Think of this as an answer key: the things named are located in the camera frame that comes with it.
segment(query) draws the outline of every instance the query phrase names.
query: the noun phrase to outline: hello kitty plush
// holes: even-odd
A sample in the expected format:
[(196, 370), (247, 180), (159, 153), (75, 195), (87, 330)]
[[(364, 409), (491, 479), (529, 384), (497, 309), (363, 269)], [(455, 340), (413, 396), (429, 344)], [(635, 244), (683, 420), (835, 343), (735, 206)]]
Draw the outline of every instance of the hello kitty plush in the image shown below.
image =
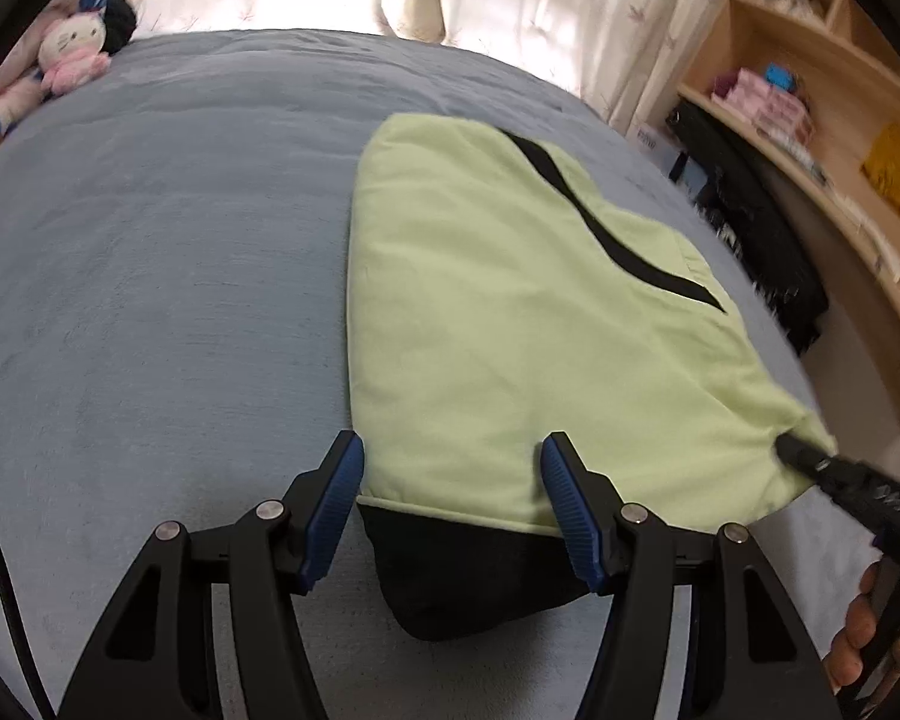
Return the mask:
[(106, 73), (110, 57), (101, 50), (104, 37), (106, 28), (95, 13), (53, 23), (37, 54), (44, 91), (59, 97)]

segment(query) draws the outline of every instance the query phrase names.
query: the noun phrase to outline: light blue bedspread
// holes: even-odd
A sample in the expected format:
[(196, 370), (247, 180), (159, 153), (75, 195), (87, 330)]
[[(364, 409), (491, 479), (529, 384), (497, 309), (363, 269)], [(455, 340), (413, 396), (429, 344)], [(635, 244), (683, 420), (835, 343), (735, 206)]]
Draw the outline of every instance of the light blue bedspread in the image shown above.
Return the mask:
[[(364, 144), (395, 111), (558, 143), (609, 201), (696, 244), (768, 370), (812, 402), (730, 254), (571, 95), (480, 55), (367, 35), (131, 44), (107, 76), (43, 106), (0, 148), (0, 536), (55, 702), (157, 523), (231, 522), (281, 495), (348, 426), (350, 196)], [(825, 645), (864, 560), (859, 538), (818, 496), (775, 520), (767, 549)], [(351, 517), (329, 577), (296, 606), (332, 718), (379, 707), (490, 720), (572, 717), (608, 602), (415, 641), (391, 618)], [(677, 606), (661, 717), (679, 694), (685, 594)], [(224, 699), (241, 717), (227, 636), (223, 626)], [(23, 695), (1, 615), (0, 669)]]

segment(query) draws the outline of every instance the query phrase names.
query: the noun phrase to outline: blue and white plush toy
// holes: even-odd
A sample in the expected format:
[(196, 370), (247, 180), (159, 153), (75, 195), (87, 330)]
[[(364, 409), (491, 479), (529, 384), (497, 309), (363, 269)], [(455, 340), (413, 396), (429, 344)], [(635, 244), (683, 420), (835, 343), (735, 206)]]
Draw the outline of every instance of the blue and white plush toy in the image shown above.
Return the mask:
[(36, 64), (48, 29), (74, 14), (102, 14), (105, 8), (106, 0), (51, 0), (20, 36), (0, 66), (0, 142), (46, 97), (40, 88), (42, 74)]
[(39, 71), (32, 71), (0, 94), (0, 143), (17, 122), (43, 103), (47, 93), (41, 86), (41, 76)]

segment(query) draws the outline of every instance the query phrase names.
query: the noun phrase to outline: black bag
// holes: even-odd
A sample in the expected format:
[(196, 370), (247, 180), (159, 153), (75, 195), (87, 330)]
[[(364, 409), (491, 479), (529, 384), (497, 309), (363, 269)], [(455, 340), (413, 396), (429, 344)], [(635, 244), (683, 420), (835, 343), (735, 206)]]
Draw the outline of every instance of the black bag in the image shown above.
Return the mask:
[(820, 336), (816, 321), (829, 301), (797, 234), (748, 161), (754, 148), (686, 100), (667, 124), (709, 177), (696, 200), (704, 218), (740, 260), (790, 346), (807, 351)]
[(589, 592), (562, 538), (357, 508), (386, 605), (420, 640), (478, 634)]

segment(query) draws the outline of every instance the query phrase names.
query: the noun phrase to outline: light green cloth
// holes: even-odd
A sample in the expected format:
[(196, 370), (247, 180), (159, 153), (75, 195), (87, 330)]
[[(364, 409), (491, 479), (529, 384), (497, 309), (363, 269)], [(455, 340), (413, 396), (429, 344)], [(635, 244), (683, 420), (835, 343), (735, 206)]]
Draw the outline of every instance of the light green cloth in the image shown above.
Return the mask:
[(794, 429), (832, 451), (823, 425), (770, 379), (696, 248), (544, 146), (607, 230), (727, 313), (622, 271), (499, 131), (391, 117), (360, 160), (350, 233), (360, 502), (555, 535), (536, 463), (557, 430), (673, 525), (714, 531), (791, 501), (805, 484), (773, 439)]

